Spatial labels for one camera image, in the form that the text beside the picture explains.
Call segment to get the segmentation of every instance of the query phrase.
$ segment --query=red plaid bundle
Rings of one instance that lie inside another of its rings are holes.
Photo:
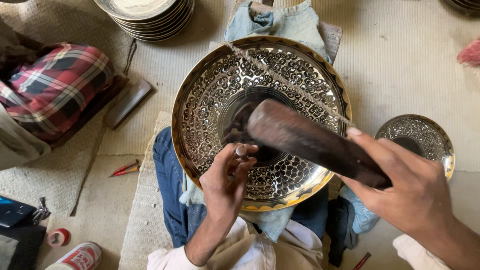
[[[17,123],[42,140],[67,131],[92,98],[113,78],[112,62],[100,50],[59,43],[58,47],[0,81],[0,104]]]

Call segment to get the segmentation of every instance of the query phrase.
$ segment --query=artisan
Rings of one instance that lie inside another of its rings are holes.
[[[393,187],[381,191],[347,177],[341,179],[369,210],[406,234],[394,241],[398,254],[415,270],[478,269],[480,236],[453,215],[443,166],[356,128],[350,128],[348,135],[390,177]],[[274,243],[238,216],[247,172],[256,159],[243,162],[236,147],[226,145],[200,177],[206,202],[206,215],[202,216],[203,205],[186,209],[175,199],[182,193],[182,169],[175,158],[170,128],[159,133],[154,161],[174,249],[150,254],[149,270],[321,269],[322,243],[315,228],[290,220]],[[246,147],[249,153],[258,150]],[[233,172],[235,178],[229,180]],[[314,218],[315,214],[303,220]]]

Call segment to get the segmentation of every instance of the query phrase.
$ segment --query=white shirt sleeve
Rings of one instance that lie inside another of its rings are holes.
[[[148,255],[147,270],[168,270],[168,269],[186,269],[186,270],[207,270],[207,266],[196,266],[192,264],[185,254],[185,246],[167,250],[157,249]]]
[[[450,270],[442,260],[406,234],[395,238],[393,246],[398,256],[406,260],[414,270]]]

